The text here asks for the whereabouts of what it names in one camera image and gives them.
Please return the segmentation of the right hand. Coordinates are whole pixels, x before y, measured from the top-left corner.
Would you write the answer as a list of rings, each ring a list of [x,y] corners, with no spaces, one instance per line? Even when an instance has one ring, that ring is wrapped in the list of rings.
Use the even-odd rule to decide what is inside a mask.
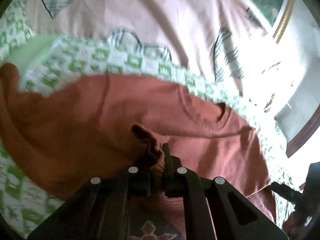
[[[288,219],[283,223],[282,230],[287,234],[289,239],[299,239],[308,219],[309,216],[296,210],[291,213]]]

